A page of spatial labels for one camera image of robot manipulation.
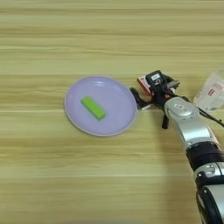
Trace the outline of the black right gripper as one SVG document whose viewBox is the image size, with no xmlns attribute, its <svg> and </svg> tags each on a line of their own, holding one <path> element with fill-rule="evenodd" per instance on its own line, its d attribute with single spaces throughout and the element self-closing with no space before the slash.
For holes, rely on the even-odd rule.
<svg viewBox="0 0 224 224">
<path fill-rule="evenodd" d="M 165 103 L 176 96 L 175 91 L 179 87 L 179 83 L 179 80 L 174 80 L 168 75 L 153 81 L 150 86 L 151 101 L 142 99 L 135 88 L 131 87 L 129 90 L 133 94 L 139 109 L 148 109 L 152 103 L 156 107 L 163 109 Z"/>
</svg>

